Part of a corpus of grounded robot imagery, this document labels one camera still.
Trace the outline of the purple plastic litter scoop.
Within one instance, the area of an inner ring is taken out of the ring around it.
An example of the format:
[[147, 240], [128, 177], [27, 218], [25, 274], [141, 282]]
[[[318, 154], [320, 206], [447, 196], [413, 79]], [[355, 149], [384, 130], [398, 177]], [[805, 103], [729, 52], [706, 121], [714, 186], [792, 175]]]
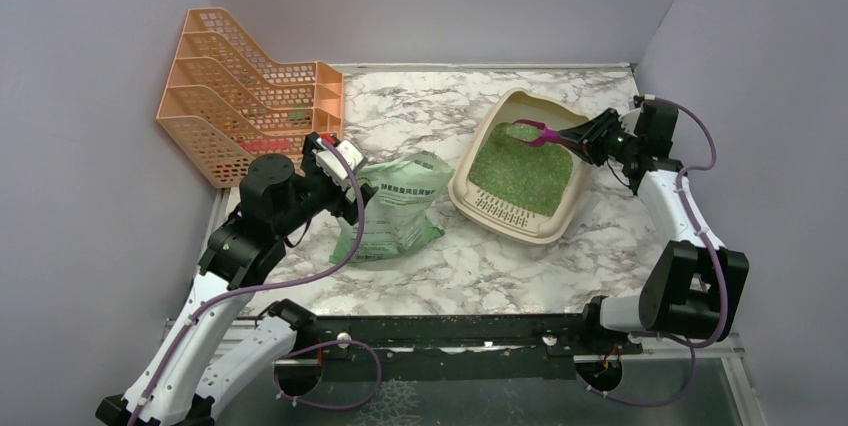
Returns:
[[564, 131], [548, 128], [544, 123], [529, 119], [519, 119], [510, 123], [506, 134], [531, 147], [541, 147], [546, 144], [572, 145], [574, 139], [567, 137]]

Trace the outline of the beige plastic litter box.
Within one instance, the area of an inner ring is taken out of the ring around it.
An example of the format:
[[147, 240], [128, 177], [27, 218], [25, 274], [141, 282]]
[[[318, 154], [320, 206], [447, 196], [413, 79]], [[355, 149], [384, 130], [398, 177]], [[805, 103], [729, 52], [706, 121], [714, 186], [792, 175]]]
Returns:
[[519, 119], [542, 122], [557, 131], [583, 124], [590, 117], [564, 103], [534, 95], [524, 89], [508, 91], [477, 127], [470, 146], [458, 160], [455, 174], [448, 185], [448, 194], [460, 212], [484, 228], [525, 244], [545, 245], [563, 236], [572, 222], [594, 167], [564, 147], [572, 156], [573, 170], [562, 201], [551, 216], [523, 210], [472, 184], [468, 180], [469, 170], [491, 131], [499, 123], [512, 123]]

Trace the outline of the green litter bag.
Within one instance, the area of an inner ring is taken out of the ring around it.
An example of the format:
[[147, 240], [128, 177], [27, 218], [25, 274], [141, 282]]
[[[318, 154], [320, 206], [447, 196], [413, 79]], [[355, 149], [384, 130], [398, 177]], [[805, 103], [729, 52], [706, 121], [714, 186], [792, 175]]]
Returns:
[[362, 239], [357, 242], [357, 227], [341, 219], [329, 261], [340, 262], [352, 247], [353, 263], [392, 259], [443, 237], [444, 229], [428, 218], [427, 211], [446, 192], [452, 176], [447, 162], [426, 151], [363, 167], [357, 174], [360, 184], [377, 192], [365, 208]]

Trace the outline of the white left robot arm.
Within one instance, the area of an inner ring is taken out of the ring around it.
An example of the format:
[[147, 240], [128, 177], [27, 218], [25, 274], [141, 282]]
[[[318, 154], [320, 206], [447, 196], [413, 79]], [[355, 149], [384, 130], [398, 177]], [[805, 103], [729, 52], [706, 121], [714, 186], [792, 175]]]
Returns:
[[[208, 238], [189, 295], [154, 358], [123, 393], [104, 398], [95, 417], [105, 425], [211, 425], [233, 394], [262, 365], [313, 347], [314, 330], [301, 308], [275, 313], [228, 357], [213, 359], [231, 324], [253, 296], [324, 279], [346, 265], [364, 233], [375, 189], [357, 178], [365, 153], [334, 135], [308, 134], [301, 165], [279, 153], [248, 166], [240, 201]], [[270, 272], [293, 248], [291, 235], [326, 211], [357, 228], [336, 265], [311, 276], [270, 283]]]

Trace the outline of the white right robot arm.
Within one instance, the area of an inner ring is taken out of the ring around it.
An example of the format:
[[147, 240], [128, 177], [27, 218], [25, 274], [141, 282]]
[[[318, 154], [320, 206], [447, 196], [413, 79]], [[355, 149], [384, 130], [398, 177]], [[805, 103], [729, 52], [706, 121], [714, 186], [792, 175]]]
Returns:
[[556, 133], [587, 164], [621, 164], [629, 189], [664, 243], [640, 292], [595, 300], [592, 316], [577, 326], [577, 339], [592, 353], [612, 345], [617, 333], [665, 336], [705, 348], [729, 334], [749, 261], [708, 226], [690, 187], [694, 167], [669, 155], [679, 114], [691, 116], [692, 111], [650, 95], [634, 102], [625, 115], [608, 109]]

